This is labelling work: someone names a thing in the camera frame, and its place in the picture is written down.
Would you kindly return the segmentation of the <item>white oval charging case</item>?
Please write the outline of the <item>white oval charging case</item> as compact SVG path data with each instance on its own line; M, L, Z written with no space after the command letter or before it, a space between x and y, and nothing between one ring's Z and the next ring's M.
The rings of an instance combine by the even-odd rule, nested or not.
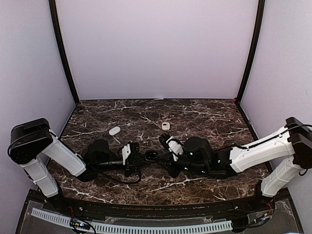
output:
M109 135L110 136L115 136L121 131L121 128L119 126L113 127L112 129L109 130Z

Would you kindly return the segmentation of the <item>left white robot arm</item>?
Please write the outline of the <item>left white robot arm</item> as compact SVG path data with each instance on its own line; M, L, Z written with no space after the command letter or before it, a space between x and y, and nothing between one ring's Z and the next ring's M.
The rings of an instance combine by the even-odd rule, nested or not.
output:
M98 139L88 145L85 155L81 156L60 140L44 118L13 127L7 154L43 195L50 198L50 205L59 213L69 208L69 202L61 196L60 186L48 171L48 161L56 162L81 182L92 181L100 173L112 170L123 170L125 177L139 175L149 164L135 142L127 143L114 153L106 140Z

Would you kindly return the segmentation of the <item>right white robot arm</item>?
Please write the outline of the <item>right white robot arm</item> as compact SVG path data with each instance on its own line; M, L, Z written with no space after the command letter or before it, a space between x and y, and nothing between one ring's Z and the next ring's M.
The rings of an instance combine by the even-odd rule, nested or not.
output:
M289 183L297 174L303 176L312 167L312 126L294 117L286 119L286 125L273 134L246 145L213 150L205 138L193 136L184 143L168 134L162 134L159 142L170 153L164 168L176 178L181 171L214 179L227 179L264 162L283 158L283 161L256 186L255 196L249 200L249 208L260 211L268 203L268 197Z

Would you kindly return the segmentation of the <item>black round charging case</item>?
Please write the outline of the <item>black round charging case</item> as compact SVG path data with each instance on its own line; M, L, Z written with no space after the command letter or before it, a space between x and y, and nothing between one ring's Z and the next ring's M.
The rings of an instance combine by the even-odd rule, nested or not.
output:
M159 153L154 150L148 150L145 152L145 160L146 161L155 161L158 159Z

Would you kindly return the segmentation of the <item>beige gold-rimmed charging case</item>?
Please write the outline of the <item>beige gold-rimmed charging case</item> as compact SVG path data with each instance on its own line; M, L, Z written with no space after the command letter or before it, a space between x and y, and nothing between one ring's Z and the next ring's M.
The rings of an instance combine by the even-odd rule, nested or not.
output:
M168 130L170 130L170 123L169 122L163 122L162 124L161 124L161 128L162 128L162 130L164 130L164 131L168 131Z

